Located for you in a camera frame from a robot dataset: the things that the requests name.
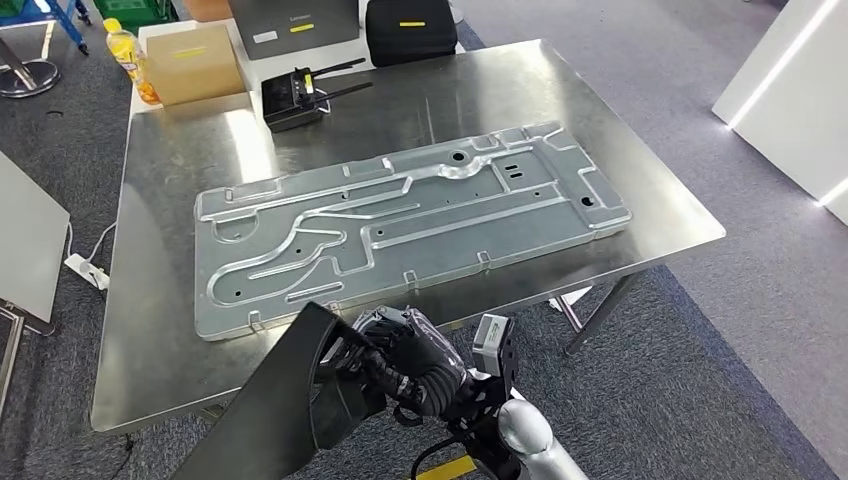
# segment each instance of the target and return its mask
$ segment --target black bag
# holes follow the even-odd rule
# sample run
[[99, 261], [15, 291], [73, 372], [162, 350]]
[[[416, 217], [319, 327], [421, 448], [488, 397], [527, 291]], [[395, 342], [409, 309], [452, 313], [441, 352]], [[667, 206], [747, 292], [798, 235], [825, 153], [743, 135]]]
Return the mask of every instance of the black bag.
[[365, 34], [375, 67], [456, 53], [448, 0], [371, 0]]

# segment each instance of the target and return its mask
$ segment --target yellow bottle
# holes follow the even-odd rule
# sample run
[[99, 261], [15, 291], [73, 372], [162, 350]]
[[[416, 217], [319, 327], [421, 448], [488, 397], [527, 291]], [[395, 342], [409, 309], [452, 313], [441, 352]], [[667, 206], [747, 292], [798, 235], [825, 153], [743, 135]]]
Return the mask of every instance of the yellow bottle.
[[145, 103], [158, 105], [159, 96], [156, 95], [153, 85], [144, 78], [144, 64], [147, 57], [144, 55], [144, 50], [141, 49], [138, 39], [132, 33], [122, 29], [121, 23], [114, 18], [103, 20], [103, 26], [109, 32], [109, 35], [106, 36], [106, 46], [115, 56], [115, 60], [129, 74], [138, 90], [138, 95]]

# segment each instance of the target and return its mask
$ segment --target yellow tape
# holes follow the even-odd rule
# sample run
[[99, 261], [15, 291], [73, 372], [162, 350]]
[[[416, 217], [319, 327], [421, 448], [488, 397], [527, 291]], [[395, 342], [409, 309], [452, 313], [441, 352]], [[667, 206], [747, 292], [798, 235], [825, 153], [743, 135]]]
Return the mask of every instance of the yellow tape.
[[463, 455], [416, 476], [418, 480], [453, 480], [477, 469], [471, 457]]
[[203, 55], [204, 53], [206, 53], [206, 47], [197, 47], [176, 51], [172, 53], [171, 56], [174, 58], [188, 58]]
[[297, 32], [302, 32], [304, 30], [312, 30], [313, 28], [315, 28], [314, 23], [307, 23], [306, 25], [298, 25], [296, 27], [292, 27], [292, 28], [289, 29], [289, 31], [292, 32], [292, 33], [297, 33]]

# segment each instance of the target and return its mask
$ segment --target stainless steel table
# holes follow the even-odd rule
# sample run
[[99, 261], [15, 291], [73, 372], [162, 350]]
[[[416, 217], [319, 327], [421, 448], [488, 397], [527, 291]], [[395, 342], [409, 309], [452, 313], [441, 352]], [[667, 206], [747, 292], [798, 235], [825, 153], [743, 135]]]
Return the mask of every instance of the stainless steel table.
[[264, 143], [247, 95], [133, 117], [91, 414], [96, 430], [131, 430], [229, 398], [284, 332], [220, 343], [195, 334], [192, 207], [211, 187], [560, 120], [623, 197], [631, 224], [604, 240], [388, 302], [416, 305], [442, 325], [624, 277], [724, 236], [544, 42], [335, 77], [322, 86], [366, 79], [374, 88], [334, 101], [323, 123], [275, 135], [275, 147]]

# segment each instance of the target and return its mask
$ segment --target metal panel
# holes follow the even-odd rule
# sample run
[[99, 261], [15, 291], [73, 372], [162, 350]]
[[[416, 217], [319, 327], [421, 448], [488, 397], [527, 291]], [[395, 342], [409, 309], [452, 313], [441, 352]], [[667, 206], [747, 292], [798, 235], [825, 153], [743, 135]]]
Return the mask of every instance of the metal panel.
[[195, 327], [221, 340], [562, 250], [630, 212], [558, 122], [201, 193]]

